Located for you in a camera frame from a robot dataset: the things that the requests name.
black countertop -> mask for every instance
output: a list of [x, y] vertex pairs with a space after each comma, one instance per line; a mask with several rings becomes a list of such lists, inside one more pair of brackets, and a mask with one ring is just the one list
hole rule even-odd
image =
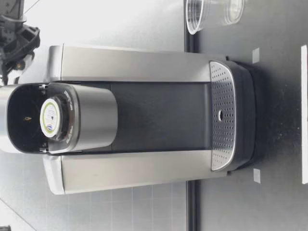
[[[197, 230], [307, 230], [308, 186], [301, 172], [301, 46], [308, 1], [249, 0], [236, 25], [188, 36], [187, 49], [224, 54], [253, 74], [257, 135], [252, 164], [197, 187]], [[260, 62], [252, 51], [260, 48]], [[255, 183], [253, 169], [261, 171]]]

small hole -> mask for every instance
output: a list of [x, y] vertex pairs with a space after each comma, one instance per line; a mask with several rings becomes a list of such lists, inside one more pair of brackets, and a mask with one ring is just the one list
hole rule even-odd
[[221, 110], [218, 112], [218, 119], [219, 121], [223, 120], [223, 112]]

perforated drip tray cover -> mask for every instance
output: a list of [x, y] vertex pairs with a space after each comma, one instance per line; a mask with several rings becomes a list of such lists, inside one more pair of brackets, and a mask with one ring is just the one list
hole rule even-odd
[[210, 62], [212, 81], [213, 140], [212, 170], [225, 168], [234, 157], [236, 99], [232, 73], [218, 62]]

clear plastic cup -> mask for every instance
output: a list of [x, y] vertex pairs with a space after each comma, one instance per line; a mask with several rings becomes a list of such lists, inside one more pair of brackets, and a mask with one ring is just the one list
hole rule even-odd
[[187, 0], [186, 23], [194, 35], [205, 27], [235, 24], [240, 21], [245, 0]]

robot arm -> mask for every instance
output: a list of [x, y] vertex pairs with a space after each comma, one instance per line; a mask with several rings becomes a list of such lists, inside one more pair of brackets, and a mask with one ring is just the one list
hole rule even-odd
[[17, 84], [39, 47], [39, 29], [24, 25], [24, 0], [0, 0], [0, 85]]

